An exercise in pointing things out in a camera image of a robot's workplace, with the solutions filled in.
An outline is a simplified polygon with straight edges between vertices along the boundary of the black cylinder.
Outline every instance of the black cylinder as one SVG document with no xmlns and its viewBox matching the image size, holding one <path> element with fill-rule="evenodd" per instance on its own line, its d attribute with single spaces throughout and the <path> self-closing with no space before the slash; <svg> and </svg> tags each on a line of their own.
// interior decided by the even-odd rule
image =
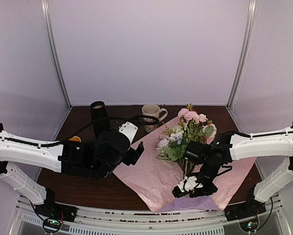
<svg viewBox="0 0 293 235">
<path fill-rule="evenodd" d="M 91 108 L 91 120 L 97 120 L 99 118 L 105 118 L 108 117 L 105 104 L 103 101 L 96 101 L 93 102 L 90 105 Z M 108 131 L 108 129 L 111 127 L 111 123 L 109 120 L 102 120 L 99 122 L 96 122 L 92 124 L 93 126 L 93 131 L 96 139 L 98 136 L 101 134 L 102 131 Z"/>
</svg>

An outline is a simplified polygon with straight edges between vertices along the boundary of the wooden table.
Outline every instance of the wooden table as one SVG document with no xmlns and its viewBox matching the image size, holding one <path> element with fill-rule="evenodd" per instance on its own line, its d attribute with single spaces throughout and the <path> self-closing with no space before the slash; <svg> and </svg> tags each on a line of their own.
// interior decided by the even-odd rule
<svg viewBox="0 0 293 235">
<path fill-rule="evenodd" d="M 165 122 L 176 117 L 182 108 L 181 106 L 162 107 L 165 107 L 169 113 L 164 120 Z M 237 131 L 237 127 L 225 107 L 196 106 L 195 109 L 213 120 L 218 133 L 230 130 Z M 130 118 L 133 115 L 141 114 L 141 106 L 108 106 L 107 111 L 110 116 Z M 63 139 L 90 121 L 89 107 L 73 107 L 57 139 Z M 121 122 L 111 121 L 111 124 L 114 127 L 118 127 Z M 134 141 L 139 140 L 146 134 L 143 128 L 140 128 Z M 82 141 L 93 141 L 95 139 L 92 127 L 84 130 L 79 136 Z M 248 190 L 260 181 L 261 177 L 254 165 L 230 203 L 244 201 Z M 56 201 L 62 203 L 102 209 L 148 210 L 142 199 L 114 174 L 111 174 L 106 179 L 92 180 L 43 169 L 38 183 L 51 188 L 55 192 Z"/>
</svg>

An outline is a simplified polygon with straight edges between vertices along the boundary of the white panel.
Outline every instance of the white panel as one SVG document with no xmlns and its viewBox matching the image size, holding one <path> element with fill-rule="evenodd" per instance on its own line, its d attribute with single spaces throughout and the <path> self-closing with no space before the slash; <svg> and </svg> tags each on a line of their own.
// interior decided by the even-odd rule
<svg viewBox="0 0 293 235">
<path fill-rule="evenodd" d="M 0 122 L 9 133 L 50 140 L 67 112 L 48 43 L 40 0 L 0 0 Z M 30 177 L 39 170 L 21 168 Z M 0 179 L 0 235 L 18 197 Z"/>
<path fill-rule="evenodd" d="M 234 106 L 244 132 L 271 131 L 293 121 L 293 1 L 259 1 L 252 48 Z M 258 159 L 267 176 L 282 159 Z M 293 230 L 293 182 L 281 190 Z"/>
<path fill-rule="evenodd" d="M 227 103 L 248 0 L 52 0 L 73 105 Z"/>
</svg>

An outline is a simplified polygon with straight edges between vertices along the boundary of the orange object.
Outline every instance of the orange object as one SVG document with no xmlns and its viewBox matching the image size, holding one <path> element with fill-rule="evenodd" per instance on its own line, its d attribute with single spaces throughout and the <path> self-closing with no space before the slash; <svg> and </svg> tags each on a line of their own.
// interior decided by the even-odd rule
<svg viewBox="0 0 293 235">
<path fill-rule="evenodd" d="M 74 137 L 70 138 L 69 140 L 70 140 L 70 141 L 81 142 L 81 139 L 80 139 L 80 137 L 78 137 L 78 136 L 74 136 Z"/>
</svg>

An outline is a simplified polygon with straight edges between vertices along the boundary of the wrapping paper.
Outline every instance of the wrapping paper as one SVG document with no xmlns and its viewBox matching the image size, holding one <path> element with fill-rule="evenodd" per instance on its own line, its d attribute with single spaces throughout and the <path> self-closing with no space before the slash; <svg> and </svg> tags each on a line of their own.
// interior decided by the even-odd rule
<svg viewBox="0 0 293 235">
<path fill-rule="evenodd" d="M 178 117 L 172 119 L 166 125 L 173 127 L 177 123 Z M 219 190 L 210 196 L 214 203 L 209 197 L 175 201 L 171 191 L 183 180 L 183 174 L 176 163 L 164 161 L 158 156 L 155 148 L 159 142 L 159 136 L 164 130 L 165 127 L 161 126 L 134 143 L 132 145 L 134 149 L 137 148 L 141 141 L 144 143 L 145 150 L 140 159 L 135 165 L 126 166 L 125 164 L 120 164 L 113 173 L 134 190 L 152 212 L 157 212 L 161 209 L 182 210 L 183 208 L 215 210 L 217 207 L 224 210 L 251 170 L 256 158 L 234 161 L 230 164 L 233 166 L 230 172 L 215 178 L 213 183 Z M 200 166 L 196 166 L 194 171 L 199 171 L 199 169 Z"/>
</svg>

